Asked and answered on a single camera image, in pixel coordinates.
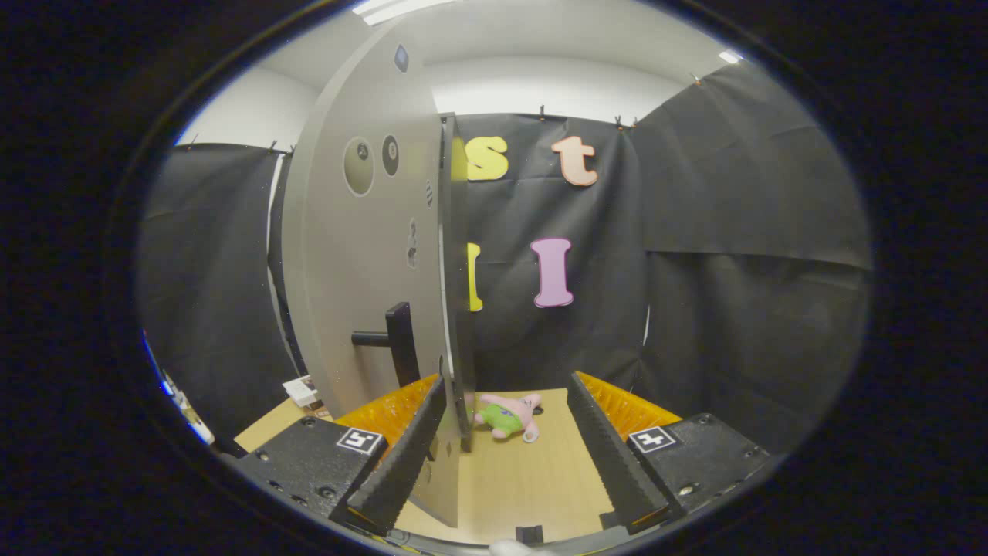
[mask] orange gripper part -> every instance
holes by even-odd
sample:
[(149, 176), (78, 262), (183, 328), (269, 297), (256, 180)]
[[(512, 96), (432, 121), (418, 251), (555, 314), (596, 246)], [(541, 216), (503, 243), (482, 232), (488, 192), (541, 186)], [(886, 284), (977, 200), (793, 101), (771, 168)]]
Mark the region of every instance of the orange gripper part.
[(333, 420), (343, 426), (383, 434), (387, 439), (387, 449), (380, 456), (379, 464), (404, 434), (437, 378), (439, 373), (419, 379)]
[(604, 410), (604, 415), (608, 416), (621, 440), (627, 441), (629, 434), (651, 426), (663, 426), (682, 420), (679, 416), (599, 378), (580, 371), (576, 371), (576, 375), (590, 391), (597, 405)]

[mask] pink plush toy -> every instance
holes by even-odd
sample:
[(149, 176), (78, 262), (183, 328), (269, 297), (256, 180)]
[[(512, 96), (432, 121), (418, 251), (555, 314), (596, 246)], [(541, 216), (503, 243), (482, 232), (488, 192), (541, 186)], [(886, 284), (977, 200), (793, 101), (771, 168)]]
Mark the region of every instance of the pink plush toy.
[(535, 424), (533, 415), (535, 408), (542, 403), (540, 394), (529, 394), (520, 400), (482, 394), (480, 401), (490, 405), (483, 411), (473, 414), (473, 420), (477, 424), (491, 425), (494, 429), (491, 434), (495, 438), (507, 438), (522, 429), (525, 430), (525, 434), (522, 435), (522, 440), (525, 442), (535, 442), (538, 438), (538, 425)]

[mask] ceiling light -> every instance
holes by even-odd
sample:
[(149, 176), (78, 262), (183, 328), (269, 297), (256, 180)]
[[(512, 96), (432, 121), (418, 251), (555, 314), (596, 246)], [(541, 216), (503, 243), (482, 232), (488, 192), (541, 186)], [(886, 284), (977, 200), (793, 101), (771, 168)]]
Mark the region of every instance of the ceiling light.
[(720, 53), (720, 59), (726, 61), (727, 63), (737, 63), (741, 61), (742, 58), (740, 54), (732, 50), (725, 50)]
[(367, 10), (376, 10), (381, 6), (393, 4), (396, 1), (397, 0), (368, 0), (367, 2), (363, 2), (359, 4), (356, 8), (354, 8), (354, 13), (360, 15), (366, 12)]
[(354, 13), (364, 18), (368, 25), (377, 25), (389, 19), (455, 0), (368, 0), (354, 8)]

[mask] black fabric backdrop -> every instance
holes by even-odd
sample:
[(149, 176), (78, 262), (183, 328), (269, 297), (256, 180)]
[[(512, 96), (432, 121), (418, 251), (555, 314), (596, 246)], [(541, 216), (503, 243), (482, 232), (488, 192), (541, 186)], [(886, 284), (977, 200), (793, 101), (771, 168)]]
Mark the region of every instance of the black fabric backdrop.
[[(469, 186), (478, 390), (560, 388), (579, 369), (681, 415), (719, 415), (770, 451), (811, 429), (853, 368), (870, 253), (846, 165), (770, 77), (727, 66), (623, 132), (457, 121), (464, 140), (504, 138), (510, 163)], [(549, 148), (572, 135), (597, 151), (589, 188), (566, 183)], [(539, 309), (529, 245), (549, 236), (573, 243), (575, 299)]]
[[(866, 223), (841, 157), (767, 75), (727, 66), (635, 129), (505, 114), (457, 123), (464, 140), (508, 143), (508, 173), (468, 186), (484, 301), (473, 314), (478, 390), (561, 388), (579, 369), (684, 416), (712, 412), (774, 452), (812, 427), (865, 324)], [(569, 136), (596, 149), (590, 187), (567, 183), (550, 149)], [(285, 398), (292, 357), (305, 372), (281, 268), (289, 156), (264, 248), (275, 159), (176, 149), (142, 226), (151, 345), (219, 437)], [(540, 309), (530, 244), (556, 236), (572, 242), (574, 302)]]
[[(646, 257), (641, 181), (627, 134), (586, 120), (515, 115), (457, 117), (463, 140), (499, 136), (508, 173), (469, 182), (470, 241), (480, 245), (475, 315), (477, 390), (561, 388), (575, 369), (606, 380), (640, 359), (645, 327)], [(550, 146), (569, 136), (593, 145), (591, 187), (563, 179)], [(574, 301), (540, 309), (530, 245), (566, 237), (567, 286)]]
[(175, 148), (140, 224), (137, 306), (148, 342), (226, 448), (296, 376), (268, 283), (277, 157), (239, 145)]

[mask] white box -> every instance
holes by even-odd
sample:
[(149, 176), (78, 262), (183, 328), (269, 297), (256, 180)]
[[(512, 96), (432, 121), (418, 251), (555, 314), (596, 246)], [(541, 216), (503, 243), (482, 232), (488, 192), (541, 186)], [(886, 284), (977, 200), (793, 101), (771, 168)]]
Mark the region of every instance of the white box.
[(319, 391), (315, 389), (315, 385), (312, 384), (312, 379), (309, 378), (309, 375), (296, 378), (295, 380), (289, 380), (282, 384), (282, 386), (285, 387), (285, 391), (288, 392), (288, 395), (300, 408), (304, 408), (318, 401), (316, 395)]

